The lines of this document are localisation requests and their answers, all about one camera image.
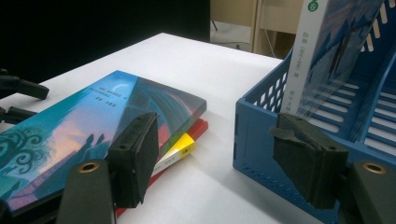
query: teal book cover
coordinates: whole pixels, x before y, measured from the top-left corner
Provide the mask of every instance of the teal book cover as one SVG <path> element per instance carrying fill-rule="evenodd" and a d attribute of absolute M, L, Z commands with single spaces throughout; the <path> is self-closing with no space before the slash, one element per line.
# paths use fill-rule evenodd
<path fill-rule="evenodd" d="M 198 96 L 115 71 L 0 133 L 0 199 L 11 211 L 63 189 L 68 171 L 107 149 L 137 116 L 156 112 L 159 159 L 206 111 Z"/>

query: illustrated cover art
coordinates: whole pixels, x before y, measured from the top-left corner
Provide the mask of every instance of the illustrated cover art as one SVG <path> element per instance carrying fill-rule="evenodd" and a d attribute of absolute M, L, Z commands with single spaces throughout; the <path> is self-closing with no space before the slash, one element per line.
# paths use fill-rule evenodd
<path fill-rule="evenodd" d="M 281 112 L 309 118 L 349 78 L 384 0 L 304 0 Z"/>
<path fill-rule="evenodd" d="M 11 211 L 64 187 L 71 167 L 102 159 L 137 116 L 156 112 L 160 159 L 206 110 L 202 98 L 116 71 L 0 133 L 0 199 Z"/>

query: white tabletop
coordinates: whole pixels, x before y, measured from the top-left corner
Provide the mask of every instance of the white tabletop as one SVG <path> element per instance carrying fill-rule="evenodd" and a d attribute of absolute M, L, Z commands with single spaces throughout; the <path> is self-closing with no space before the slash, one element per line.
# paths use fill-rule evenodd
<path fill-rule="evenodd" d="M 236 101 L 280 60 L 160 34 L 42 84 L 45 101 L 14 94 L 0 106 L 39 112 L 114 70 L 188 91 L 207 100 L 209 129 L 190 156 L 171 166 L 145 202 L 118 223 L 319 223 L 233 168 Z M 9 125 L 1 124 L 0 132 Z"/>

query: blue plastic basket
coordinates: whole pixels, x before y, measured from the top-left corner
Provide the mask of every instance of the blue plastic basket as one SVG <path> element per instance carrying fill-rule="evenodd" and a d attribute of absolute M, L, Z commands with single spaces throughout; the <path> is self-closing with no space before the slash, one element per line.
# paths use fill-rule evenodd
<path fill-rule="evenodd" d="M 386 0 L 354 71 L 309 120 L 349 150 L 348 161 L 396 169 L 396 7 Z M 325 223 L 338 223 L 339 204 L 308 204 L 272 158 L 290 55 L 236 103 L 233 167 Z"/>

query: book in basket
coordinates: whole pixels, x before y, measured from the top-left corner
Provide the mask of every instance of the book in basket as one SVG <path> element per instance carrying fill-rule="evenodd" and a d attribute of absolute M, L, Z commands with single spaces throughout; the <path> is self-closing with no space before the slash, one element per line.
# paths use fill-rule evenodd
<path fill-rule="evenodd" d="M 281 112 L 309 118 L 345 84 L 384 0 L 304 0 Z"/>
<path fill-rule="evenodd" d="M 205 110 L 198 96 L 115 71 L 0 134 L 0 199 L 16 211 L 59 192 L 71 167 L 103 159 L 147 112 L 159 116 L 159 160 Z"/>

